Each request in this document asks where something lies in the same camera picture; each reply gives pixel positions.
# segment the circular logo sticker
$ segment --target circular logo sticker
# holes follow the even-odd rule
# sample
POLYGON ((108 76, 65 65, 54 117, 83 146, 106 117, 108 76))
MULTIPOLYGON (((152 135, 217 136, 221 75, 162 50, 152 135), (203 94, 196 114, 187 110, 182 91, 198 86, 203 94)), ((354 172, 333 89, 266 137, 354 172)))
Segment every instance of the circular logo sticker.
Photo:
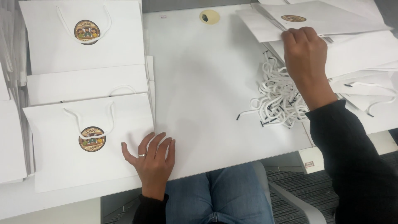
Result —
MULTIPOLYGON (((95 23, 89 20, 82 20, 75 26, 75 37, 82 41, 89 41, 101 35, 100 29, 95 23)), ((92 45, 93 43, 82 43, 84 45, 92 45)))
POLYGON ((289 22, 304 22, 307 19, 301 16, 292 16, 292 15, 286 15, 286 16, 281 16, 282 19, 289 21, 289 22))
MULTIPOLYGON (((103 130, 98 127, 88 127, 82 131, 82 135, 84 137, 100 136, 103 133, 103 130)), ((95 152, 100 150, 105 145, 105 142, 106 136, 101 138, 90 138, 86 140, 79 137, 80 146, 82 147, 82 149, 88 152, 95 152)))

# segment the white rope handle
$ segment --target white rope handle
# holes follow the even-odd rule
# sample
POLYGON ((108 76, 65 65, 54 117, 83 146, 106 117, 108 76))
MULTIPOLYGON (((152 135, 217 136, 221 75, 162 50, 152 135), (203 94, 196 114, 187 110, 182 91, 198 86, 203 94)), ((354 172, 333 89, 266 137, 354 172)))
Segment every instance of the white rope handle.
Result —
POLYGON ((384 86, 382 86, 382 85, 380 85, 380 84, 377 84, 377 83, 352 82, 352 83, 349 83, 349 84, 345 84, 345 86, 348 86, 348 87, 353 87, 353 86, 355 86, 355 85, 362 85, 362 86, 377 86, 377 87, 380 87, 380 88, 383 88, 383 89, 387 89, 387 90, 389 90, 389 91, 395 93, 395 96, 392 96, 391 100, 389 100, 389 101, 379 101, 379 102, 374 102, 374 103, 372 103, 371 105, 369 105, 369 107, 366 109, 366 113, 367 113, 369 116, 371 116, 371 117, 374 117, 374 116, 371 114, 371 109, 372 109, 373 106, 375 106, 375 105, 377 105, 377 104, 389 104, 389 103, 392 103, 392 102, 395 101, 395 99, 396 99, 397 96, 398 96, 398 91, 397 91, 397 90, 395 90, 395 89, 393 89, 393 88, 384 87, 384 86))
POLYGON ((74 32, 75 32, 75 31, 73 31, 73 33, 72 33, 72 32, 69 30, 68 25, 66 24, 65 19, 64 19, 64 17, 62 16, 62 13, 61 13, 61 10, 59 9, 59 7, 56 6, 55 8, 56 8, 56 10, 57 10, 58 18, 59 18, 59 20, 61 21, 62 25, 64 26, 65 31, 69 34, 69 36, 70 36, 74 41, 76 41, 76 42, 78 42, 78 43, 93 43, 93 42, 95 42, 95 41, 98 41, 98 40, 100 40, 101 38, 103 38, 103 37, 105 36, 105 34, 111 29, 111 26, 112 26, 112 18, 111 18, 111 15, 109 14, 109 11, 108 11, 108 9, 106 8, 106 6, 103 6, 103 8, 104 8, 104 10, 105 10, 105 12, 106 12, 106 14, 107 14, 107 16, 108 16, 108 20, 109 20, 109 24, 108 24, 107 29, 103 32, 103 34, 100 34, 99 37, 96 37, 96 38, 94 38, 94 39, 91 39, 91 40, 88 40, 88 41, 79 40, 79 39, 77 39, 77 38, 75 37, 75 35, 74 35, 74 32))
POLYGON ((91 136, 91 137, 84 137, 83 135, 82 135, 82 133, 80 132, 80 122, 79 122, 79 116, 75 113, 75 112, 72 112, 71 110, 68 110, 68 109, 65 109, 64 108, 64 111, 68 114, 68 115, 72 115, 74 118, 75 118, 75 121, 76 121, 76 125, 75 125, 75 127, 76 127, 76 131, 77 131, 77 133, 78 133, 78 135, 79 135, 79 137, 81 138, 81 139, 84 139, 84 140, 87 140, 87 139, 91 139, 91 138, 102 138, 102 137, 104 137, 104 136, 106 136, 106 135, 108 135, 108 134, 110 134, 111 132, 112 132, 112 130, 113 130, 113 128, 115 127, 115 120, 114 120, 114 118, 113 118, 113 104, 114 104, 115 102, 110 102, 109 104, 108 104, 108 108, 109 108, 109 112, 110 112, 110 114, 107 114, 107 117, 108 117, 108 119, 109 120, 111 120, 111 128, 108 130, 108 131, 106 131, 104 134, 102 134, 102 135, 99 135, 99 136, 91 136))
POLYGON ((286 67, 277 68, 277 59, 269 51, 264 56, 264 81, 258 89, 264 96, 250 100, 253 110, 240 113, 237 120, 241 115, 258 113, 263 127, 284 125, 291 128, 295 122, 307 121, 305 113, 309 109, 292 78, 287 72, 283 72, 286 67))
POLYGON ((117 87, 111 89, 108 96, 111 97, 113 92, 115 92, 116 90, 121 89, 121 88, 127 88, 127 89, 131 90, 134 94, 137 93, 137 91, 135 91, 135 89, 133 87, 131 87, 129 85, 121 85, 121 86, 117 86, 117 87))

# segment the white desk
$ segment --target white desk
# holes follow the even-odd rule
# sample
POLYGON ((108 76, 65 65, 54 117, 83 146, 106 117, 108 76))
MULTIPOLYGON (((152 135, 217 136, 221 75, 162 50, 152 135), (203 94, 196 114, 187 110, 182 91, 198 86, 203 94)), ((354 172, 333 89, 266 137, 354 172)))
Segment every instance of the white desk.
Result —
MULTIPOLYGON (((176 138, 171 179, 311 147, 301 124, 262 128, 255 114, 236 121, 258 96, 263 62, 261 44, 235 14, 248 8, 213 7, 221 19, 212 26, 199 20, 203 9, 143 15, 154 56, 156 130, 176 138)), ((138 187, 136 176, 37 194, 30 178, 0 185, 0 219, 138 187)))

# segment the black sweater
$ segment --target black sweater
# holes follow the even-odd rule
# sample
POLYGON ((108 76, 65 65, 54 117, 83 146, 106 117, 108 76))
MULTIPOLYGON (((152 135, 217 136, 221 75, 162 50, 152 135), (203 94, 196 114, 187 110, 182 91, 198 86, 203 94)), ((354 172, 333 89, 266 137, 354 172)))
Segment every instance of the black sweater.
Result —
MULTIPOLYGON (((307 113, 311 136, 339 196, 336 223, 398 223, 398 176, 339 100, 307 113)), ((166 203, 140 196, 134 224, 166 223, 166 203)))

